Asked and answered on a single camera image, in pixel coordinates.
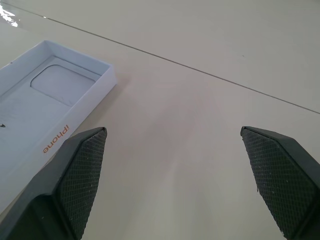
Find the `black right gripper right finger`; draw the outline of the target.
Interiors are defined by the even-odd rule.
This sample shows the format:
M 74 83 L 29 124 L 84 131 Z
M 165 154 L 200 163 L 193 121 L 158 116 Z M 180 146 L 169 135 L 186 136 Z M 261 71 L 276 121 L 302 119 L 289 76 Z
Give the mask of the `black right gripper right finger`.
M 320 165 L 293 138 L 261 128 L 240 131 L 257 191 L 287 240 L 320 238 Z

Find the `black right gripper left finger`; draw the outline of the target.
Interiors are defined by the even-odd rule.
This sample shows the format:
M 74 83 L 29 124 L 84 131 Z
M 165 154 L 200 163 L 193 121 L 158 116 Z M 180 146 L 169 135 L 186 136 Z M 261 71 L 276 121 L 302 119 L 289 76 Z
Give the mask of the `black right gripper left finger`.
M 80 240 L 98 190 L 107 129 L 67 139 L 0 223 L 2 240 Z

